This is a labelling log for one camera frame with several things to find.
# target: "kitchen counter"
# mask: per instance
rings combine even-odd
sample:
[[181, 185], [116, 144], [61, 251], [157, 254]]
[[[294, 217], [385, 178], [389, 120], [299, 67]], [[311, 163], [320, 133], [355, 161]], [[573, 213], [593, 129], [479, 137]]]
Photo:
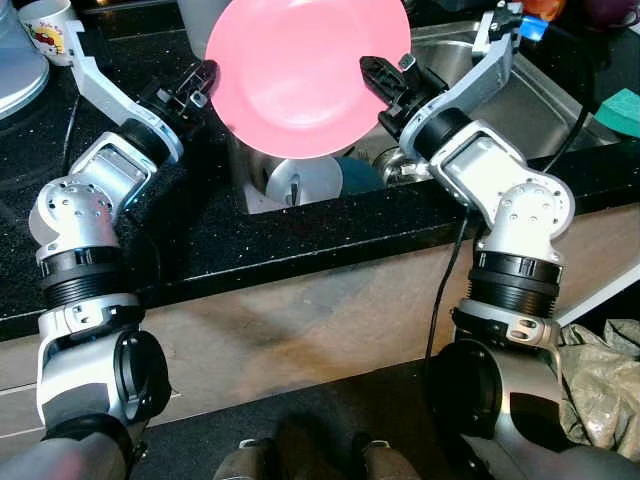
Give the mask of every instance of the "kitchen counter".
[[[127, 15], [128, 23], [121, 29], [105, 29], [114, 59], [108, 75], [131, 96], [141, 91], [150, 75], [171, 79], [193, 61], [186, 35], [175, 21], [175, 7], [163, 12], [167, 15], [156, 22], [156, 31], [140, 31], [144, 22], [136, 23], [136, 15], [146, 17], [140, 12]], [[157, 31], [158, 24], [168, 31]], [[640, 37], [629, 34], [623, 35], [624, 42], [635, 42], [637, 52]], [[610, 64], [634, 70], [626, 63], [625, 58], [633, 58], [625, 49], [608, 51]], [[536, 50], [530, 58], [536, 61], [540, 56]], [[538, 60], [571, 92], [568, 74]], [[632, 75], [605, 70], [598, 77], [598, 92], [605, 95], [607, 89], [622, 86], [637, 90], [640, 81], [636, 81]], [[32, 105], [11, 124], [0, 123], [2, 340], [35, 333], [44, 308], [34, 260], [37, 245], [29, 235], [27, 218], [42, 186], [63, 174], [63, 139], [75, 97], [71, 72], [54, 69], [45, 92]], [[135, 220], [122, 216], [117, 224], [130, 283], [147, 308], [427, 248], [455, 237], [464, 212], [434, 182], [246, 215], [231, 180], [225, 129], [213, 112], [210, 117], [208, 135], [189, 147], [180, 164], [163, 166], [132, 207], [130, 216]], [[77, 158], [113, 126], [81, 101], [70, 158]], [[553, 173], [573, 190], [577, 213], [582, 214], [639, 201], [638, 158], [640, 142], [625, 139], [567, 154]]]

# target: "floor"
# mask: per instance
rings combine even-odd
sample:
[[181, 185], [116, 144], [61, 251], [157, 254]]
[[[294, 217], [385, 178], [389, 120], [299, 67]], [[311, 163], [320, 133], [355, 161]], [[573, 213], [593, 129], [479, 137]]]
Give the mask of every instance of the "floor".
[[363, 432], [388, 440], [424, 480], [465, 478], [441, 449], [421, 378], [411, 362], [153, 427], [131, 478], [211, 480], [239, 441], [270, 437], [289, 479], [357, 480], [351, 442]]

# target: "stainless steel sink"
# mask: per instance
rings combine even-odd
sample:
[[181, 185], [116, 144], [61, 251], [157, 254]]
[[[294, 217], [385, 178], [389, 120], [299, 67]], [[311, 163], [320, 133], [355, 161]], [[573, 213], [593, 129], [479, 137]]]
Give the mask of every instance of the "stainless steel sink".
[[[473, 66], [471, 48], [478, 27], [477, 22], [459, 22], [414, 29], [413, 54], [420, 65], [428, 66], [453, 85]], [[527, 159], [552, 155], [578, 117], [580, 104], [524, 56], [515, 57], [512, 70], [506, 87], [471, 112], [470, 117], [488, 122]], [[617, 141], [615, 134], [589, 117], [572, 149]], [[368, 160], [388, 186], [430, 178], [427, 172], [416, 171], [416, 165], [402, 155], [393, 138], [380, 126], [336, 155], [346, 153]], [[260, 176], [252, 175], [255, 165], [249, 165], [251, 159], [246, 152], [239, 153], [232, 161], [236, 182], [249, 213], [286, 206], [263, 195], [261, 182], [255, 181]]]

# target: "black cable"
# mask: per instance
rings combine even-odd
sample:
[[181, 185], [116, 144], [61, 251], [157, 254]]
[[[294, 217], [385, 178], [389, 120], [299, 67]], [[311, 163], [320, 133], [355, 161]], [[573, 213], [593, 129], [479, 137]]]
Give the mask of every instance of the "black cable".
[[467, 209], [464, 214], [464, 219], [462, 220], [462, 224], [460, 224], [460, 230], [458, 231], [458, 237], [456, 238], [456, 243], [453, 246], [453, 250], [451, 252], [451, 258], [449, 258], [449, 264], [447, 265], [447, 269], [442, 276], [442, 280], [440, 280], [440, 285], [438, 286], [438, 291], [436, 293], [436, 299], [433, 302], [433, 311], [431, 312], [431, 325], [429, 325], [429, 335], [427, 337], [427, 349], [424, 353], [424, 370], [426, 371], [427, 363], [429, 362], [429, 358], [431, 358], [431, 352], [433, 350], [433, 340], [436, 334], [436, 326], [438, 322], [438, 311], [440, 310], [440, 302], [442, 302], [442, 296], [444, 295], [444, 289], [447, 286], [447, 281], [451, 276], [451, 272], [453, 271], [453, 266], [458, 259], [458, 254], [460, 253], [460, 248], [462, 247], [462, 241], [464, 240], [464, 234], [467, 230], [467, 226], [469, 225], [469, 218], [471, 216], [471, 209]]
[[584, 45], [582, 45], [582, 43], [577, 37], [571, 35], [567, 31], [563, 30], [562, 28], [558, 27], [553, 23], [550, 23], [547, 28], [550, 32], [554, 33], [555, 35], [561, 37], [564, 40], [569, 41], [575, 47], [576, 51], [582, 58], [582, 63], [584, 67], [584, 88], [582, 92], [582, 99], [581, 99], [582, 108], [580, 109], [580, 114], [578, 115], [578, 118], [576, 119], [575, 124], [569, 131], [567, 138], [565, 138], [564, 142], [562, 142], [562, 145], [560, 145], [560, 148], [558, 148], [558, 151], [555, 153], [555, 155], [549, 161], [549, 163], [542, 169], [543, 173], [549, 171], [549, 169], [556, 164], [556, 162], [560, 159], [560, 157], [564, 155], [567, 149], [574, 142], [574, 140], [580, 133], [580, 130], [582, 130], [582, 127], [584, 126], [584, 122], [586, 121], [587, 116], [589, 115], [589, 105], [593, 101], [594, 88], [595, 88], [595, 67], [593, 64], [593, 59], [591, 58], [591, 55], [589, 54], [589, 52], [585, 49]]
[[80, 105], [80, 99], [82, 95], [78, 93], [73, 107], [71, 108], [71, 114], [69, 115], [69, 123], [67, 123], [67, 132], [64, 135], [64, 143], [62, 144], [62, 176], [66, 176], [69, 173], [69, 144], [71, 142], [71, 134], [73, 133], [73, 127], [76, 123], [76, 115], [78, 114], [78, 106]]

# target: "pink bowl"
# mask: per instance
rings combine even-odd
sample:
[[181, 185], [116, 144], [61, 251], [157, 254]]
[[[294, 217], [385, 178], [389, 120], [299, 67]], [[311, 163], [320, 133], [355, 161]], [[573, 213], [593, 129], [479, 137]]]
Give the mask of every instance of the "pink bowl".
[[410, 48], [400, 0], [233, 0], [207, 46], [219, 67], [211, 101], [252, 148], [319, 157], [361, 138], [386, 108], [360, 57], [397, 64]]

